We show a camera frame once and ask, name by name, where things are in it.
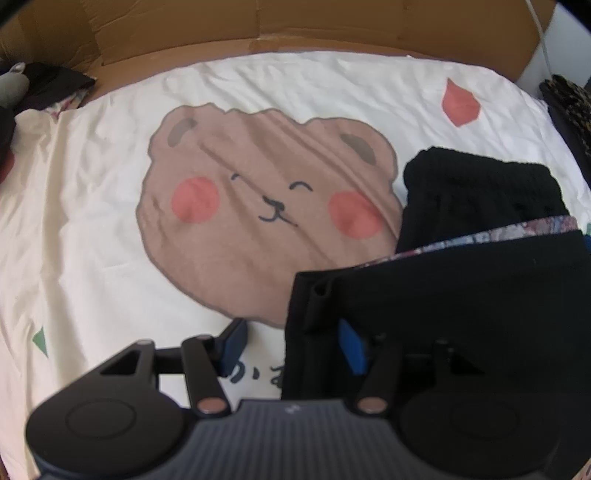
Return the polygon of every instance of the bear ear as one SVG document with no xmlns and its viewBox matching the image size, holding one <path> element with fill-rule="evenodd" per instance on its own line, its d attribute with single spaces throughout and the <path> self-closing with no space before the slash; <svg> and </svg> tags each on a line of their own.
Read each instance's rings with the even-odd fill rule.
<svg viewBox="0 0 591 480">
<path fill-rule="evenodd" d="M 340 138 L 357 152 L 361 160 L 370 164 L 372 167 L 376 166 L 374 149 L 363 138 L 353 134 L 341 134 Z"/>
<path fill-rule="evenodd" d="M 194 131 L 198 125 L 219 123 L 225 113 L 213 103 L 201 106 L 181 105 L 170 111 L 152 136 L 152 147 L 162 152 L 178 147 L 184 136 Z"/>
<path fill-rule="evenodd" d="M 310 127 L 318 134 L 333 136 L 342 148 L 355 152 L 345 158 L 358 158 L 361 165 L 378 168 L 393 179 L 398 175 L 396 152 L 386 137 L 372 126 L 349 118 L 318 118 L 310 122 Z"/>
</svg>

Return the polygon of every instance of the black knit fabric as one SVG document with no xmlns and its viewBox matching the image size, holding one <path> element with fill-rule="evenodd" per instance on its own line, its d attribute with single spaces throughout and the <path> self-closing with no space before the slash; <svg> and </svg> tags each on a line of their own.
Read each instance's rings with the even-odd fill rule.
<svg viewBox="0 0 591 480">
<path fill-rule="evenodd" d="M 544 165 L 423 150 L 404 170 L 408 205 L 397 252 L 512 223 L 568 215 Z"/>
</svg>

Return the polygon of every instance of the white bed sheet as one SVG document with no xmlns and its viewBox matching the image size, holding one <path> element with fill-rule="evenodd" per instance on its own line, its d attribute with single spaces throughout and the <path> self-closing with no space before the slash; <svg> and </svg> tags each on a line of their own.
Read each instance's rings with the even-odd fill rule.
<svg viewBox="0 0 591 480">
<path fill-rule="evenodd" d="M 477 99 L 476 120 L 456 126 L 444 114 L 448 79 Z M 177 346 L 228 324 L 152 265 L 135 215 L 147 145 L 163 117 L 209 102 L 247 113 L 276 108 L 301 123 L 344 117 L 371 125 L 396 150 L 393 188 L 403 203 L 404 166 L 432 145 L 543 163 L 579 225 L 591 221 L 591 192 L 544 104 L 482 67 L 353 53 L 259 54 L 156 75 L 57 122 L 23 112 L 15 165 L 0 184 L 0 452 L 12 480 L 36 473 L 23 431 L 44 398 L 139 338 Z M 230 399 L 278 397 L 283 354 L 282 330 L 252 324 L 243 379 L 223 382 Z M 163 379 L 163 391 L 187 403 L 181 379 Z"/>
</svg>

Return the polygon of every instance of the bear mouth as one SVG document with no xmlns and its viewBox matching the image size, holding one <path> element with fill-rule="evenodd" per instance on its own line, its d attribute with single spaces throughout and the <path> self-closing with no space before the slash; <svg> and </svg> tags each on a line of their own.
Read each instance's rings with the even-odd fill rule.
<svg viewBox="0 0 591 480">
<path fill-rule="evenodd" d="M 283 202 L 280 202 L 279 200 L 270 199 L 266 195 L 263 195 L 262 199 L 263 202 L 265 202 L 267 205 L 273 207 L 275 209 L 275 212 L 273 213 L 273 217 L 271 218 L 259 215 L 259 220 L 261 222 L 272 223 L 276 220 L 283 220 L 285 223 L 289 223 L 290 225 L 297 227 L 296 223 L 292 222 L 291 220 L 288 220 L 281 214 L 281 212 L 285 211 L 285 204 L 283 204 Z"/>
<path fill-rule="evenodd" d="M 263 217 L 262 215 L 259 215 L 259 220 L 261 222 L 266 222 L 266 223 L 273 223 L 276 222 L 277 220 L 282 220 L 285 223 L 289 223 L 290 225 L 293 225 L 295 227 L 297 227 L 297 223 L 292 222 L 291 220 L 285 218 L 282 214 L 281 211 L 279 209 L 275 209 L 275 213 L 273 214 L 273 217 L 268 218 L 268 217 Z"/>
</svg>

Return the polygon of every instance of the green triangle print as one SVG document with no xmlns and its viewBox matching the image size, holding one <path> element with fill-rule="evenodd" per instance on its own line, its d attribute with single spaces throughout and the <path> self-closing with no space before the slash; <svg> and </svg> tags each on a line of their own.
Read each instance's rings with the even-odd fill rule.
<svg viewBox="0 0 591 480">
<path fill-rule="evenodd" d="M 47 356 L 47 347 L 45 345 L 45 333 L 43 333 L 43 327 L 33 336 L 33 343 L 37 345 L 37 348 L 43 352 L 43 355 Z"/>
</svg>

